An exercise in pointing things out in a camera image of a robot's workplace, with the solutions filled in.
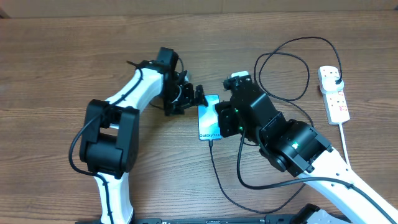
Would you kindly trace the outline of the Galaxy S24+ smartphone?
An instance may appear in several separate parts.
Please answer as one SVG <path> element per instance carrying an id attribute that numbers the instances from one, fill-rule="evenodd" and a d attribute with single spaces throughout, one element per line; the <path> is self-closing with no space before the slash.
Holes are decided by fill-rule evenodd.
<path id="1" fill-rule="evenodd" d="M 215 105 L 220 102 L 220 98 L 218 95 L 206 95 L 205 99 L 208 106 L 198 106 L 198 138 L 201 141 L 219 140 L 222 137 Z"/>

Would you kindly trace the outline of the white charger plug adapter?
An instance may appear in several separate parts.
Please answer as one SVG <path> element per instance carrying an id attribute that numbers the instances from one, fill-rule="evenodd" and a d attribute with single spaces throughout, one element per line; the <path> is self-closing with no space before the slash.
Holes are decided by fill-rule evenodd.
<path id="1" fill-rule="evenodd" d="M 335 77 L 321 77 L 320 91 L 323 94 L 329 94 L 343 90 L 345 86 L 344 81 L 342 80 L 339 83 L 337 83 L 337 81 Z"/>

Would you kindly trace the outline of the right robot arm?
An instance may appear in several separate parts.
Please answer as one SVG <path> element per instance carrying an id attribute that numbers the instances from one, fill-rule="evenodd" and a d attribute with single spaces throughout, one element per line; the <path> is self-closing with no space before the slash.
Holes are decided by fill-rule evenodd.
<path id="1" fill-rule="evenodd" d="M 271 166 L 293 176 L 262 190 L 303 182 L 353 223 L 397 223 L 397 209 L 356 175 L 332 143 L 311 125 L 286 120 L 247 72 L 232 74 L 223 85 L 231 98 L 215 106 L 221 135 L 254 142 Z"/>

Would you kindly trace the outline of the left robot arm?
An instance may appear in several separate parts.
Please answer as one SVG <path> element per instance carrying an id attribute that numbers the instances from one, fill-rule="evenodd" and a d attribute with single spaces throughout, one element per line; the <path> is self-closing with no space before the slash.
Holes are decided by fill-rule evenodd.
<path id="1" fill-rule="evenodd" d="M 76 136 L 79 157 L 94 177 L 101 199 L 98 223 L 133 223 L 129 172 L 139 150 L 140 115 L 155 97 L 163 101 L 165 115 L 184 114 L 192 106 L 207 106 L 203 87 L 193 86 L 187 71 L 176 71 L 180 57 L 162 47 L 154 60 L 135 63 L 133 78 L 106 100 L 93 99 Z"/>

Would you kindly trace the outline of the white power strip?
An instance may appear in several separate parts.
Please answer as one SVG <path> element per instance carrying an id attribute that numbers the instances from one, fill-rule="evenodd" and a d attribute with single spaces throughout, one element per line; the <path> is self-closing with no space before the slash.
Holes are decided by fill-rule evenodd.
<path id="1" fill-rule="evenodd" d="M 335 77 L 336 80 L 339 80 L 340 73 L 336 67 L 328 65 L 322 66 L 318 69 L 319 84 L 321 77 Z M 322 94 L 322 96 L 329 124 L 340 125 L 350 120 L 348 105 L 343 90 L 329 94 Z"/>

